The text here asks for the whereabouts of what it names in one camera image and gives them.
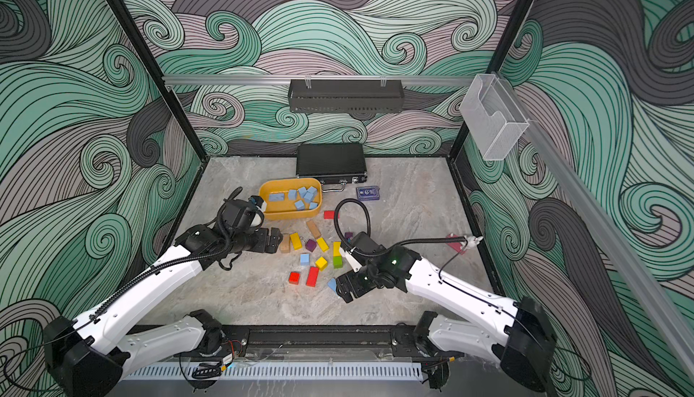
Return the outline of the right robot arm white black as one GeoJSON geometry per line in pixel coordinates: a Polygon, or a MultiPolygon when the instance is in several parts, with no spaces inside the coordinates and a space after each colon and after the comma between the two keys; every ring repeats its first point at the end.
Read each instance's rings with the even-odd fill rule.
{"type": "Polygon", "coordinates": [[[428,299],[456,315],[455,319],[428,311],[413,332],[417,350],[430,363],[423,367],[426,383],[442,388],[450,363],[472,355],[494,363],[517,384],[547,396],[557,395],[551,371],[557,334],[538,301],[519,301],[480,289],[445,271],[414,251],[416,245],[456,243],[463,250],[476,247],[476,236],[408,239],[385,247],[365,230],[347,236],[334,211],[334,229],[350,272],[336,280],[336,292],[347,303],[376,289],[397,289],[428,299]]]}

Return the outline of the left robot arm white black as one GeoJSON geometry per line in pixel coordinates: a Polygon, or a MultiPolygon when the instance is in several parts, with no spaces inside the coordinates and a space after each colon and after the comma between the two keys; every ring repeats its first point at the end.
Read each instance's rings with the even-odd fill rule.
{"type": "Polygon", "coordinates": [[[195,310],[170,325],[132,328],[175,289],[214,264],[243,252],[274,254],[282,234],[263,223],[267,200],[239,198],[237,187],[213,221],[178,236],[144,272],[75,319],[58,317],[43,330],[46,370],[68,396],[105,396],[137,369],[173,355],[214,357],[226,344],[222,324],[195,310]]]}

